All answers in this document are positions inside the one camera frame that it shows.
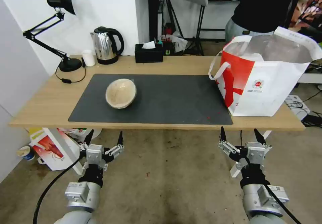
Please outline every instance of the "lamp arm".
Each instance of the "lamp arm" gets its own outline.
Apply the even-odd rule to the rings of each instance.
[[[43,21],[42,23],[40,23],[40,24],[38,24],[38,25],[34,26],[33,28],[31,28],[31,29],[29,29],[29,30],[24,31],[24,32],[23,32],[23,36],[24,36],[25,38],[27,38],[27,39],[29,39],[29,40],[33,41],[34,43],[36,43],[36,44],[38,44],[38,45],[42,46],[43,48],[45,48],[45,49],[49,50],[50,52],[54,53],[55,55],[58,55],[58,56],[59,56],[59,57],[61,57],[62,59],[69,59],[69,58],[67,57],[67,53],[64,53],[64,52],[62,52],[62,51],[58,51],[57,49],[52,48],[52,47],[48,46],[47,44],[45,44],[45,43],[43,43],[43,42],[39,41],[38,39],[36,39],[36,36],[37,36],[38,34],[42,33],[43,31],[46,31],[47,29],[49,29],[49,28],[51,28],[51,27],[55,26],[56,24],[60,23],[61,21],[63,21],[63,20],[64,20],[64,14],[65,14],[65,13],[63,13],[63,12],[61,12],[61,11],[57,12],[55,15],[53,15],[52,17],[48,18],[47,20]],[[56,17],[59,19],[58,21],[54,22],[53,24],[51,24],[51,25],[49,25],[49,26],[47,26],[47,27],[45,27],[45,28],[41,28],[41,29],[39,29],[39,27],[40,27],[41,25],[45,24],[46,22],[48,22],[48,21],[50,21],[50,20],[52,20],[52,19],[54,19],[54,18],[56,18]]]

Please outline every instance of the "desk lamp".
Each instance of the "desk lamp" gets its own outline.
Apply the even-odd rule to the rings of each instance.
[[[61,57],[61,62],[59,64],[59,69],[63,72],[70,72],[79,69],[82,66],[82,63],[79,59],[75,58],[69,58],[67,56],[67,53],[62,52],[60,50],[57,50],[55,48],[52,48],[48,46],[47,44],[39,41],[36,39],[36,36],[43,31],[46,31],[47,29],[51,28],[52,26],[58,24],[59,22],[64,20],[64,15],[61,11],[62,8],[64,8],[66,11],[68,11],[71,14],[76,15],[75,12],[75,0],[47,0],[47,3],[49,6],[53,7],[55,11],[57,12],[52,17],[48,18],[47,20],[43,21],[42,23],[38,24],[37,26],[33,27],[32,29],[29,29],[27,31],[23,32],[23,36],[36,44],[42,46],[43,48],[49,50],[50,52],[54,53],[55,55],[58,55]],[[39,28],[41,25],[49,22],[50,20],[58,18],[58,21],[54,22],[53,24],[46,26],[44,28]]]

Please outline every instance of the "stainless steel kettle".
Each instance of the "stainless steel kettle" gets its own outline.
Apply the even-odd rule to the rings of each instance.
[[[100,64],[112,64],[118,60],[118,56],[124,50],[124,41],[122,35],[116,30],[106,27],[98,27],[92,36],[97,61]],[[117,50],[113,35],[116,35],[120,42],[121,48]]]

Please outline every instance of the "gray pants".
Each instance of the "gray pants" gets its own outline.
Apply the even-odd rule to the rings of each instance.
[[[226,42],[230,42],[234,37],[240,36],[240,35],[250,35],[250,36],[257,36],[257,35],[271,35],[274,31],[268,32],[268,33],[257,33],[253,31],[249,31],[245,28],[242,28],[238,26],[232,19],[230,19],[226,25],[225,28],[225,39]]]

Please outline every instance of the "black tissue box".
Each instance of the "black tissue box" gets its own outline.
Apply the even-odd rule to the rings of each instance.
[[[135,45],[136,63],[154,63],[163,61],[163,48],[161,44],[155,44],[154,49],[142,49],[143,44]]]

